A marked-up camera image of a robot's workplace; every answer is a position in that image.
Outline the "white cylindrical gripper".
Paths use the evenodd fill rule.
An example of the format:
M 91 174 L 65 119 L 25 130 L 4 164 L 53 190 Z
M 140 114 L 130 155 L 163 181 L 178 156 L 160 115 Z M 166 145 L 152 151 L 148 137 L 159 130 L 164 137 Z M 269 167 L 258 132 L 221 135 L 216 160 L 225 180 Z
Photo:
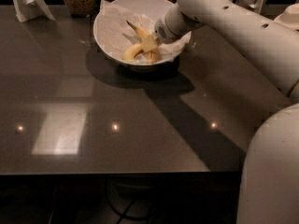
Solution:
M 184 15 L 178 4 L 173 4 L 154 25 L 154 32 L 163 44 L 172 44 L 194 29 L 195 21 Z M 141 42 L 144 52 L 158 48 L 156 36 L 148 35 Z

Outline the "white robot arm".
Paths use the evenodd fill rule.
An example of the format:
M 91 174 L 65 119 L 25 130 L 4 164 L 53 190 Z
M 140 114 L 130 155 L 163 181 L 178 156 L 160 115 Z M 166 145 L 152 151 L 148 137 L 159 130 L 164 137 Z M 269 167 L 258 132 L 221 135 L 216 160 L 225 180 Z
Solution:
M 299 224 L 298 33 L 230 0 L 177 0 L 155 22 L 153 33 L 171 44 L 204 24 L 293 101 L 265 121 L 250 142 L 236 224 Z

